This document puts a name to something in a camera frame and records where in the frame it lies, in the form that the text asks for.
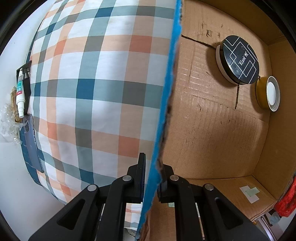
clear plastic wrap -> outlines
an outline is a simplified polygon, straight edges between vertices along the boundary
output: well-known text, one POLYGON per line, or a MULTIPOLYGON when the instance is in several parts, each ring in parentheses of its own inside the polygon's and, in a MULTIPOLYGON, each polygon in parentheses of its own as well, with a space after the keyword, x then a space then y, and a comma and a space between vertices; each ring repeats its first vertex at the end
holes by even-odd
POLYGON ((0 142, 21 144, 19 133, 26 123, 16 123, 15 116, 12 104, 6 103, 0 109, 0 142))

red fuzzy cloth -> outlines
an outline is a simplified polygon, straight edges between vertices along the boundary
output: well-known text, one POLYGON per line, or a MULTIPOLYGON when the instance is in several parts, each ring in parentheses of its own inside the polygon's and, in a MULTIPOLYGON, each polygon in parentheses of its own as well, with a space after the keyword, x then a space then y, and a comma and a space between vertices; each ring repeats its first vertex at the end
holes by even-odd
POLYGON ((287 193, 281 201, 277 202, 274 210, 282 217, 289 217, 296 208, 296 176, 287 193))

round black container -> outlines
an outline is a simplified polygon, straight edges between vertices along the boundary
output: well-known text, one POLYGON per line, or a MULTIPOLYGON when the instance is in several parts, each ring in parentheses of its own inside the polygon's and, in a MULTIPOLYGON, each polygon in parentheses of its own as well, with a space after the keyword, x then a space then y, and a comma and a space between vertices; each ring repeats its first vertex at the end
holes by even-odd
POLYGON ((241 37, 227 36, 216 48, 216 61, 223 76, 233 84, 252 84, 258 79, 257 56, 241 37))

cardboard box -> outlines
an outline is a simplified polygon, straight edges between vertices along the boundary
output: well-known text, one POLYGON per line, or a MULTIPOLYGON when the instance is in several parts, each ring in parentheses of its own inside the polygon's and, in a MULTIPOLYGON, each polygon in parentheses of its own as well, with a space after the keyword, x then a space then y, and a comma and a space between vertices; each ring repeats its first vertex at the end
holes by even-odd
MULTIPOLYGON (((255 220, 281 198, 296 168, 296 54, 249 0, 185 0, 182 15, 163 163, 192 184, 213 184, 255 220), (259 75, 277 79, 281 100, 275 113, 258 106, 255 84, 236 86, 220 73, 215 47, 232 34, 254 49, 259 75), (240 190, 246 185, 257 187, 259 200, 249 202, 240 190)), ((176 239, 174 208, 155 200, 149 215, 149 240, 176 239)))

plaid cloth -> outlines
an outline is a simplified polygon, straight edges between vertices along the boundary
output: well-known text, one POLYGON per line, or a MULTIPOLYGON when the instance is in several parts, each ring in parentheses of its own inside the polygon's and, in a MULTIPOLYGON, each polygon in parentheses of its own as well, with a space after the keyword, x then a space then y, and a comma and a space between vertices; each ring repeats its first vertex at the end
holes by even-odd
MULTIPOLYGON (((125 175, 140 152, 149 164, 175 3, 60 0, 43 19, 29 112, 45 171, 39 181, 63 203, 125 175)), ((138 206, 127 213, 138 223, 138 206)))

